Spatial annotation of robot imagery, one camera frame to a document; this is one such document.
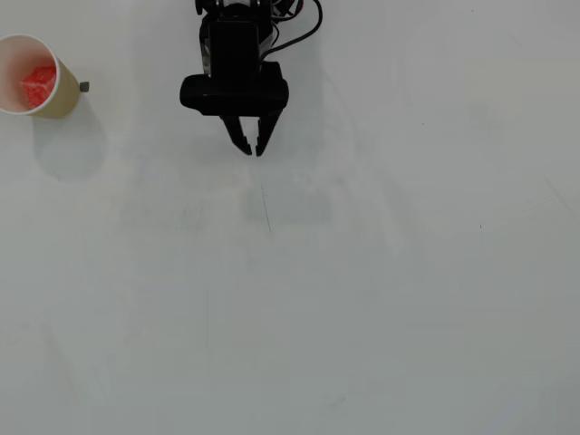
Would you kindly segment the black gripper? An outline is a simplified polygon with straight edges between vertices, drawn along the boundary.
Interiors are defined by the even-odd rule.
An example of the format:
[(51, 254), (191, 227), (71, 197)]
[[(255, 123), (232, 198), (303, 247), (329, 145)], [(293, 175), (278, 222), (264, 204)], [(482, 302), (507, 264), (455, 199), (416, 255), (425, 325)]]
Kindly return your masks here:
[[(261, 61), (273, 47), (276, 30), (271, 18), (205, 17), (199, 30), (203, 73), (207, 77), (282, 77), (276, 62)], [(261, 157), (283, 110), (259, 110), (256, 155)], [(252, 148), (237, 116), (221, 116), (232, 143), (245, 155)]]

